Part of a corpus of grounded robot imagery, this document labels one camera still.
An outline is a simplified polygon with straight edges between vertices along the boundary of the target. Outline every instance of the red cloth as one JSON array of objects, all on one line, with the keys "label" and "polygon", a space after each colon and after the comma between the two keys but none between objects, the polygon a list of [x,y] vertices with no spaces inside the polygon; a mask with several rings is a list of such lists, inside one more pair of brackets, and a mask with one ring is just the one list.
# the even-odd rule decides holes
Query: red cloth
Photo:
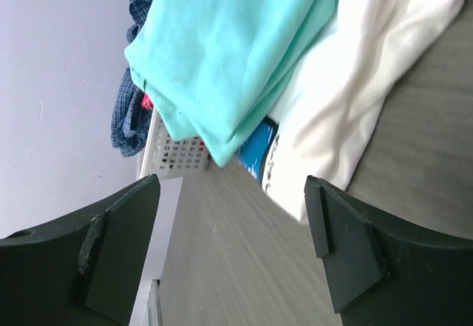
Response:
[{"label": "red cloth", "polygon": [[145,94],[143,98],[143,102],[141,102],[141,106],[144,109],[150,109],[150,110],[154,108],[153,102],[151,102],[151,98],[147,94]]}]

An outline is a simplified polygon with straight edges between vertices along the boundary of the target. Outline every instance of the white wall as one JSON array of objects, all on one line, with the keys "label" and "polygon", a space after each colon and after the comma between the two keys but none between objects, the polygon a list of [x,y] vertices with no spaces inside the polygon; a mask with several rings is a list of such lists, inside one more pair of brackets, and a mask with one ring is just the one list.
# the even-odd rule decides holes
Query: white wall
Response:
[{"label": "white wall", "polygon": [[[110,119],[132,23],[128,0],[0,0],[0,237],[104,198],[136,178]],[[160,277],[182,180],[160,218],[132,325]]]}]

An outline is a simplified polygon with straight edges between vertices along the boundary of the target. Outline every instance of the turquoise cloth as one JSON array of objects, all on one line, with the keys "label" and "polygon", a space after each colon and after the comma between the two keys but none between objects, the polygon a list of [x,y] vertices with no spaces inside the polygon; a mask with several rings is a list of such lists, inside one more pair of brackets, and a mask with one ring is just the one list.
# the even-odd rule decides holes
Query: turquoise cloth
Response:
[{"label": "turquoise cloth", "polygon": [[337,2],[154,0],[125,50],[133,81],[174,140],[200,136],[224,166],[270,111]]}]

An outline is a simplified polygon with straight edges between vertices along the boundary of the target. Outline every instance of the white towel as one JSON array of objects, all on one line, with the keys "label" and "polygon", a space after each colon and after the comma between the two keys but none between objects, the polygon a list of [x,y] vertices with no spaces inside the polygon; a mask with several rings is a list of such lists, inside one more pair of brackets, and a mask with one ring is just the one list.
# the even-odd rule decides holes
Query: white towel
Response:
[{"label": "white towel", "polygon": [[269,116],[279,132],[262,188],[307,221],[308,175],[346,189],[384,99],[446,29],[464,0],[339,0],[327,35],[299,62]]}]

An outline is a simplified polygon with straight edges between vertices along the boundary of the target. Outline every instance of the plaid shirt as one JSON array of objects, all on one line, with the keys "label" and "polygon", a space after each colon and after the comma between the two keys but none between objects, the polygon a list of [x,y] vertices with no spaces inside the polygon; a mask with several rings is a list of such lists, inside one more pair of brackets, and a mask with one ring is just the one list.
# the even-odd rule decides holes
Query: plaid shirt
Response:
[{"label": "plaid shirt", "polygon": [[[129,44],[140,32],[153,0],[130,0],[129,12],[135,25],[126,32]],[[152,111],[141,106],[144,94],[133,84],[130,68],[127,68],[118,90],[112,114],[112,146],[120,149],[122,156],[130,157],[146,145]]]}]

